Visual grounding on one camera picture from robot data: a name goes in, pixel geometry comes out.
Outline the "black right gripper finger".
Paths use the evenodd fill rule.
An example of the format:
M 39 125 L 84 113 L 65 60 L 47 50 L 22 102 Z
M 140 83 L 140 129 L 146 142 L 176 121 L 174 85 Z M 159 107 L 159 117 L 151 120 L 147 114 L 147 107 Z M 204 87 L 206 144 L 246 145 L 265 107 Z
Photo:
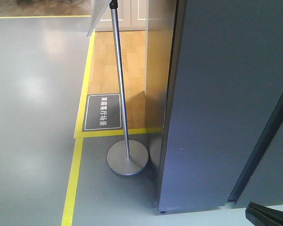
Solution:
M 283 211 L 250 202 L 245 216 L 254 226 L 283 226 Z

